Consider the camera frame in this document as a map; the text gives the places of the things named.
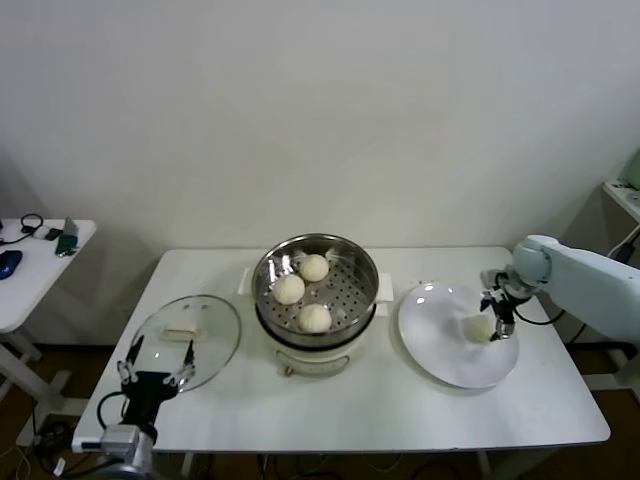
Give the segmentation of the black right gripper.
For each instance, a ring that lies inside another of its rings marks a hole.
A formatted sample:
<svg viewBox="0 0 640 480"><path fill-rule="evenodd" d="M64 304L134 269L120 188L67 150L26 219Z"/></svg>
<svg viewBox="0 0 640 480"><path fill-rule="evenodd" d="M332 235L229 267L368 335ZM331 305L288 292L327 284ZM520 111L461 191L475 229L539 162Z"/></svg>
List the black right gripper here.
<svg viewBox="0 0 640 480"><path fill-rule="evenodd" d="M490 342L507 340L513 335L515 309L518 305L518 300L502 288L484 289L481 292L480 311L493 310L497 320L495 331L489 337Z"/></svg>

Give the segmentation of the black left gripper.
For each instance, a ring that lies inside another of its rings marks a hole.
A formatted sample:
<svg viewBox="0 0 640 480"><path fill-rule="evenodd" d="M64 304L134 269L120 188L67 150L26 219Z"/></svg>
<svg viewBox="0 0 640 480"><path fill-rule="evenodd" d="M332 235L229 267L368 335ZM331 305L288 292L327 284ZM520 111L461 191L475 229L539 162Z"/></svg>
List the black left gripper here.
<svg viewBox="0 0 640 480"><path fill-rule="evenodd" d="M194 341L189 341L183 363L174 373L140 371L137 374L135 362L144 338L140 335L131 344L125 359L117 362L121 389L128 399L122 422L153 426L161 404L173 399L176 388L184 387L195 375Z"/></svg>

